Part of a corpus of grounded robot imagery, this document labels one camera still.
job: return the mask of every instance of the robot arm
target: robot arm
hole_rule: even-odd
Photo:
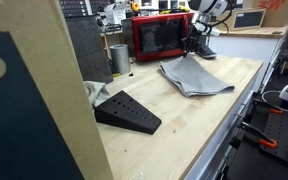
[[[232,13],[231,0],[189,0],[190,9],[196,11],[190,24],[190,31],[184,41],[184,57],[197,46],[199,37],[201,35],[214,35],[220,34],[219,30],[215,28],[216,25],[225,22]],[[211,16],[221,15],[227,7],[230,6],[229,15],[222,21],[209,25]]]

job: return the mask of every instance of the gray cloth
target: gray cloth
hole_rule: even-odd
[[[84,81],[83,83],[91,106],[97,107],[110,98],[105,83],[94,81]]]
[[[214,95],[234,90],[234,86],[226,84],[207,72],[190,54],[186,58],[179,57],[168,63],[161,62],[160,68],[186,97]]]

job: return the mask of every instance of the microwave window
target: microwave window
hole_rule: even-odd
[[[139,25],[139,43],[142,53],[162,52],[181,47],[183,21],[179,19]]]

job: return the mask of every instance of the light wood tabletop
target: light wood tabletop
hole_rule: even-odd
[[[116,77],[107,85],[111,95],[124,90],[162,120],[153,135],[98,123],[114,179],[184,178],[262,65],[243,58],[195,57],[235,90],[186,98],[163,76],[159,61],[133,63],[133,76]]]
[[[223,36],[233,36],[233,37],[253,37],[253,38],[274,38],[279,39],[288,32],[288,25],[283,27],[261,27],[256,29],[246,29],[246,30],[236,30],[221,31]]]

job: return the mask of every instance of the workbench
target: workbench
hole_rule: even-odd
[[[244,111],[262,62],[225,56],[212,61],[194,57],[235,90],[184,97],[159,70],[159,61],[132,63],[133,76],[116,77],[107,85],[111,96],[123,90],[162,120],[153,135],[97,124],[114,179],[200,177]]]
[[[263,66],[256,79],[254,91],[263,93],[287,38],[288,25],[226,33],[222,31],[220,36],[210,37],[209,47],[218,55],[262,60]]]

